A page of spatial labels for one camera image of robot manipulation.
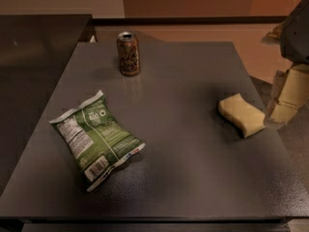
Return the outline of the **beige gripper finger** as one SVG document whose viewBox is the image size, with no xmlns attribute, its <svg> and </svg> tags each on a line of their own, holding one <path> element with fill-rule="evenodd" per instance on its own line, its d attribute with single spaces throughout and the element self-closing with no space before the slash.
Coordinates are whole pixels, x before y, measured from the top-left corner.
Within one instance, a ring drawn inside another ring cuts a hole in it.
<svg viewBox="0 0 309 232">
<path fill-rule="evenodd" d="M 275 106 L 282 106 L 282 103 L 279 101 L 279 97 L 286 82 L 286 78 L 287 73 L 282 71 L 277 71 L 273 78 L 269 101 L 269 108 L 271 110 L 273 110 Z"/>
<path fill-rule="evenodd" d="M 264 120 L 267 127 L 286 126 L 309 99 L 309 66 L 292 64 L 286 73 L 286 82 L 279 97 L 282 106 L 275 106 L 271 110 L 269 102 L 267 104 Z"/>
</svg>

